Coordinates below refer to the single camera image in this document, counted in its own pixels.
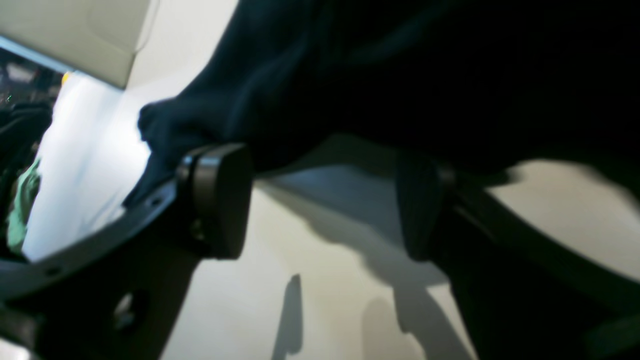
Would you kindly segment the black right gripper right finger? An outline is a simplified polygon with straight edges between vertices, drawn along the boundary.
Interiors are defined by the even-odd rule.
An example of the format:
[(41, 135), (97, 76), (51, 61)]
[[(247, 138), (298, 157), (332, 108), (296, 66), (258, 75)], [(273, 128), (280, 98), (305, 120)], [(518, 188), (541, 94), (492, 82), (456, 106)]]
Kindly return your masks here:
[(448, 277), (480, 360), (637, 360), (639, 282), (527, 224), (475, 177), (400, 152), (395, 188), (403, 242)]

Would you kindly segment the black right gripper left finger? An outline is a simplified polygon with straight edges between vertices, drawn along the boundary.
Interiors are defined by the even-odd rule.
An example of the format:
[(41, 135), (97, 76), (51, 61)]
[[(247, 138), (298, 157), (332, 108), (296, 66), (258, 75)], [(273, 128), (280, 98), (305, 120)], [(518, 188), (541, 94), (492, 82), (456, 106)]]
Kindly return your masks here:
[(245, 243), (246, 145), (203, 146), (119, 219), (42, 260), (1, 262), (1, 358), (157, 360), (203, 259)]

